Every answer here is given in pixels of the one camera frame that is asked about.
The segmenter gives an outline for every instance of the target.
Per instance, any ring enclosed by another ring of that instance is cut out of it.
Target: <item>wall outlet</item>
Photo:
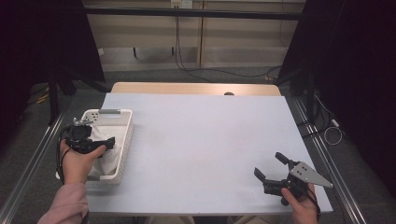
[[[192,0],[181,0],[181,8],[192,9]]]
[[[171,0],[171,8],[181,8],[181,0]]]

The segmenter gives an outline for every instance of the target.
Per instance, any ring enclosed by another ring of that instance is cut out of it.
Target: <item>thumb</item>
[[[299,205],[299,202],[296,198],[294,198],[294,195],[291,194],[290,190],[283,188],[281,192],[283,194],[283,197],[285,197],[286,201],[288,201],[293,209],[295,209]]]
[[[105,151],[106,151],[106,146],[105,145],[101,145],[101,146],[97,147],[96,150],[88,153],[87,155],[90,157],[91,160],[94,161],[98,157],[102,156],[103,153],[105,153]]]

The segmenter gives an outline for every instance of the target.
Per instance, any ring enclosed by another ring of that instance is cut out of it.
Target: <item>white tabletop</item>
[[[286,178],[281,152],[315,167],[282,96],[108,93],[134,111],[122,182],[89,189],[90,211],[132,216],[258,215],[290,211],[254,176]],[[316,186],[322,212],[332,211]]]

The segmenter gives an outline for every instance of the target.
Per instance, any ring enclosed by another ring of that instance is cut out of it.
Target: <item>hand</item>
[[[315,193],[313,184],[308,184],[308,187]],[[317,208],[305,195],[297,200],[288,189],[282,189],[281,192],[293,209],[294,224],[318,224]],[[307,193],[315,198],[312,192],[309,190]]]
[[[63,155],[70,147],[65,140],[61,142],[61,155]],[[96,150],[88,154],[80,154],[73,149],[64,156],[64,183],[82,183],[87,182],[87,176],[90,172],[93,162],[106,151],[106,146],[99,146]]]

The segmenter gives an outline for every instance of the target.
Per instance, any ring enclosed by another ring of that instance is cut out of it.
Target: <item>person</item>
[[[61,186],[53,199],[49,211],[44,214],[38,224],[47,223],[83,223],[88,218],[89,207],[87,189],[85,184],[93,162],[105,151],[106,146],[99,146],[89,154],[80,154],[62,140],[60,145],[61,155],[64,155],[64,185]],[[314,185],[308,184],[308,193],[313,197]],[[281,190],[284,198],[292,208],[292,220],[294,224],[318,224],[317,208],[305,196],[295,199],[291,192],[284,188]],[[229,224],[275,224],[277,216],[244,216],[228,217]],[[149,217],[146,224],[194,224],[192,217]]]

